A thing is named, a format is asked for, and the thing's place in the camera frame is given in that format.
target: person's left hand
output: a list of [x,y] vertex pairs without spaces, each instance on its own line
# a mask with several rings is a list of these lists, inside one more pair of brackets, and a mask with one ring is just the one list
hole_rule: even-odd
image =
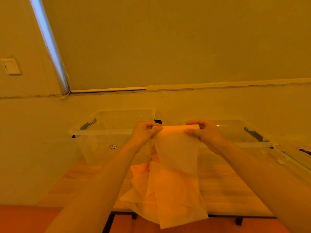
[[137,153],[152,137],[152,135],[160,132],[162,125],[155,122],[138,122],[134,127],[130,141],[137,146]]

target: hand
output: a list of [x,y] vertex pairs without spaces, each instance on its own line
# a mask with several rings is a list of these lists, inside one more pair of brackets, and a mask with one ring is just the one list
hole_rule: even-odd
[[155,122],[138,122],[134,127],[130,142],[140,149],[151,139],[152,135],[162,130],[162,125]]
[[186,129],[185,133],[199,137],[213,153],[222,155],[220,147],[227,143],[227,140],[220,134],[219,129],[213,121],[207,119],[195,119],[188,121],[187,125],[198,124],[200,129]]

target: roller blind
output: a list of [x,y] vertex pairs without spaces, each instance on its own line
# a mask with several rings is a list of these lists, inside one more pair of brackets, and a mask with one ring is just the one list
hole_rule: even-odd
[[311,0],[42,0],[72,89],[311,77]]

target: forearm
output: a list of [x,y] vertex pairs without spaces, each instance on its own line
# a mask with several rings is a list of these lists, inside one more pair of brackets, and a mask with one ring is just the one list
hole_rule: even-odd
[[102,232],[137,151],[128,142],[60,212],[46,232]]
[[221,156],[292,232],[311,229],[310,183],[270,157],[256,158],[230,142],[219,146]]

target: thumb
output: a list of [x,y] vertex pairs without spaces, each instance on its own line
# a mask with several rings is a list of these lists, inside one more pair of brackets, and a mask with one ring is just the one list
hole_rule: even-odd
[[203,135],[203,131],[200,129],[185,129],[185,133],[198,137],[201,137]]
[[160,132],[162,129],[163,129],[162,126],[155,126],[155,127],[151,128],[149,131],[150,131],[151,135],[154,135],[154,134]]

